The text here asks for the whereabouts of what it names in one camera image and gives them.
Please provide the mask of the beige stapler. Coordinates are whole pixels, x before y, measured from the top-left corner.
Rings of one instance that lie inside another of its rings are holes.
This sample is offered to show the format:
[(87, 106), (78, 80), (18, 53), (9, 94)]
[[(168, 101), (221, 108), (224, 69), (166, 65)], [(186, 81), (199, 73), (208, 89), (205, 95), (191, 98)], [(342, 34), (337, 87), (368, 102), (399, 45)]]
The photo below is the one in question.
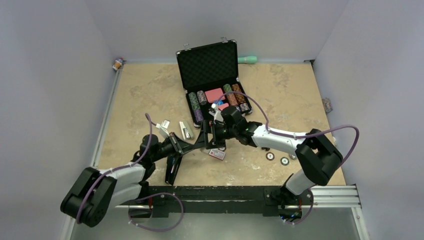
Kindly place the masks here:
[(179, 126), (184, 140), (191, 140), (194, 138), (193, 131), (187, 121), (179, 121)]

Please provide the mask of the black stapler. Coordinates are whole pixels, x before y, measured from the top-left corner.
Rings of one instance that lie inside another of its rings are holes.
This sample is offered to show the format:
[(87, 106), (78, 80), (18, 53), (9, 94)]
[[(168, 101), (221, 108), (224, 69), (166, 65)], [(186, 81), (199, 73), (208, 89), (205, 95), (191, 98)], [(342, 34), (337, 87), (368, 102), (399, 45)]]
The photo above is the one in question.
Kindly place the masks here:
[(170, 155), (166, 160), (165, 183), (174, 185), (183, 156)]

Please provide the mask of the red staple box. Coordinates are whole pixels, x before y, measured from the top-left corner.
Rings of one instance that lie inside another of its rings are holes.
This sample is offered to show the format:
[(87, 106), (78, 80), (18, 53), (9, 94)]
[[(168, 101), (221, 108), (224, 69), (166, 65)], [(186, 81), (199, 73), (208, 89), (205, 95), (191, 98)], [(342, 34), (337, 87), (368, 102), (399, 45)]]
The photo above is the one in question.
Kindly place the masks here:
[(208, 155), (223, 161), (226, 156), (226, 153), (223, 150), (220, 150), (219, 148), (214, 148), (209, 150)]

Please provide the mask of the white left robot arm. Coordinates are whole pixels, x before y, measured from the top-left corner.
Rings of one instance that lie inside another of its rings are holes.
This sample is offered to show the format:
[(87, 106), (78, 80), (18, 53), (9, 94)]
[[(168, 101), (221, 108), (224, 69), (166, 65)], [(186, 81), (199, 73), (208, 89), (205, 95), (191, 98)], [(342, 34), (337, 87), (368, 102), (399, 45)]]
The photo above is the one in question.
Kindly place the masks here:
[(182, 201), (175, 194), (151, 190), (148, 178), (156, 169), (155, 162), (166, 158), (170, 167), (166, 182), (171, 185), (182, 157), (199, 148), (200, 145), (183, 141), (173, 133), (162, 142), (156, 135), (147, 134), (127, 164), (103, 170), (85, 168), (62, 200), (60, 211), (74, 218), (77, 224), (95, 227), (110, 208), (128, 201), (138, 205), (147, 203), (156, 209), (156, 204), (172, 199), (183, 209)]

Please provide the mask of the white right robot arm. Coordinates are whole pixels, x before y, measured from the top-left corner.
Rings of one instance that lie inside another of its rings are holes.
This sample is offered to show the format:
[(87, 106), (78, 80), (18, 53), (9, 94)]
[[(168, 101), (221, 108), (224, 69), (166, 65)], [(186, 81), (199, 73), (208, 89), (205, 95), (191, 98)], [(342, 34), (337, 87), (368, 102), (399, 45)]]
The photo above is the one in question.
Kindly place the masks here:
[(226, 140), (236, 139), (240, 144), (255, 148), (269, 148), (295, 156), (301, 169), (287, 179), (280, 196), (288, 204), (300, 198), (301, 193), (313, 186), (326, 186), (342, 163), (342, 154), (318, 130), (288, 132), (255, 121), (247, 121), (234, 106), (223, 110), (210, 108), (212, 123), (206, 124), (213, 135), (208, 148), (221, 148)]

